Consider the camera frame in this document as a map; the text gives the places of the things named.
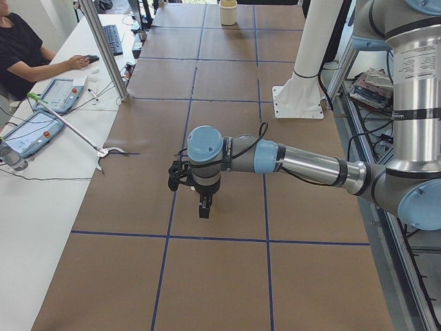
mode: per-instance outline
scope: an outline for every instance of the white desk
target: white desk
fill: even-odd
[[[116,24],[123,40],[124,55],[115,57],[119,68],[132,56],[133,35],[126,15],[101,15],[103,25]],[[58,52],[53,62],[60,62],[74,54],[100,55],[83,19]],[[83,70],[61,74],[64,78],[89,76],[86,91],[77,105],[91,99],[87,88],[101,91],[110,83],[102,60]],[[33,92],[41,93],[48,82],[35,85]],[[111,89],[65,118],[97,145],[106,140],[119,98]],[[15,116],[25,119],[31,115],[30,105],[23,102]],[[1,135],[10,131],[6,126]],[[28,167],[17,174],[32,178],[91,177],[94,173],[96,152],[71,130],[65,128],[46,147],[29,161]],[[2,169],[11,171],[6,165]],[[30,330],[43,303],[46,291],[63,251],[76,214],[80,208],[86,181],[26,181],[4,172],[0,173],[0,330]]]

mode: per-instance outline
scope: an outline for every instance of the chair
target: chair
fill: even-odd
[[[8,114],[14,114],[20,105],[20,100],[17,100],[12,94],[10,94],[5,87],[0,83],[0,103],[7,105],[8,109],[5,111]]]

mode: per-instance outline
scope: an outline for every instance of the white pipe base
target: white pipe base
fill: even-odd
[[[292,78],[285,86],[274,86],[273,105],[277,119],[322,119],[323,110],[320,105],[320,91],[317,79],[300,79],[293,86]]]

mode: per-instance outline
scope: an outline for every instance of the keyboard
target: keyboard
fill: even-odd
[[[103,26],[104,35],[109,43],[110,50],[113,55],[123,54],[123,47],[121,46],[121,41],[119,39],[118,29],[115,25]]]

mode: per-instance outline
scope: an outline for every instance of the computer mouse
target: computer mouse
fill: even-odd
[[[96,56],[96,55],[91,55],[91,54],[89,54],[89,55],[86,55],[86,56],[87,56],[88,59],[89,59],[89,63],[94,63],[95,61],[98,61],[98,60],[99,60],[99,57]]]

